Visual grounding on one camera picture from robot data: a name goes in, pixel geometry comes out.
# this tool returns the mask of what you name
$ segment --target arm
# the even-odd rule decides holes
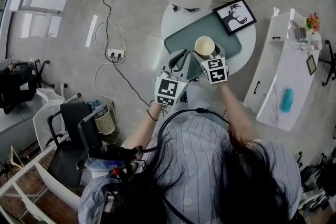
[[[149,113],[154,119],[158,119],[161,113],[161,109],[161,104],[153,103],[153,105],[149,108]],[[134,148],[136,146],[142,146],[143,148],[146,148],[152,138],[156,123],[157,122],[154,121],[148,115],[148,113],[145,113],[137,130],[130,137],[128,137],[121,146],[124,148]]]
[[[231,92],[226,83],[219,83],[220,92],[227,109],[230,123],[235,131],[235,136],[239,140],[251,141],[259,138],[254,131],[253,125],[247,115],[245,114],[242,106]]]

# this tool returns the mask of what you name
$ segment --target blue sponge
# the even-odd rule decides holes
[[[282,112],[289,113],[290,108],[293,104],[293,99],[294,99],[293,89],[286,89],[285,94],[283,95],[280,110]]]

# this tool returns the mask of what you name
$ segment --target white chair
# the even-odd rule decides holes
[[[77,98],[81,97],[81,94],[77,93],[70,99],[66,100],[64,97],[64,88],[66,87],[66,83],[61,85],[61,96],[56,94],[53,89],[36,90],[36,93],[42,97],[44,104],[33,117],[37,141],[42,151],[46,148],[48,142],[53,139],[47,122],[48,117],[56,114],[60,110],[61,104],[72,103]],[[56,117],[52,122],[52,126],[55,130],[56,135],[64,135],[67,133],[61,115],[59,117]]]

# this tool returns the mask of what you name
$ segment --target striped shirt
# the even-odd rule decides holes
[[[229,143],[228,133],[220,124],[204,116],[181,114],[174,118],[164,133],[169,133],[173,157],[164,180],[171,182],[184,173],[179,182],[166,195],[167,200],[194,223],[220,223],[213,211],[214,175],[212,159],[222,140]],[[295,214],[300,197],[301,182],[298,165],[280,143],[260,141],[267,150],[271,163],[274,163],[273,176],[287,189],[291,217]],[[148,148],[155,145],[153,139]],[[107,202],[109,194],[98,191],[103,185],[111,183],[108,177],[96,178],[85,189],[79,208],[79,222],[99,223],[102,212],[111,205]],[[183,223],[169,209],[171,223]]]

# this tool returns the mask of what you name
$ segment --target lamp base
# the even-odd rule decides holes
[[[180,7],[175,6],[174,4],[172,4],[173,6],[173,11],[177,12],[179,10]],[[198,11],[200,8],[185,8],[185,10],[189,11],[189,12],[196,12]]]

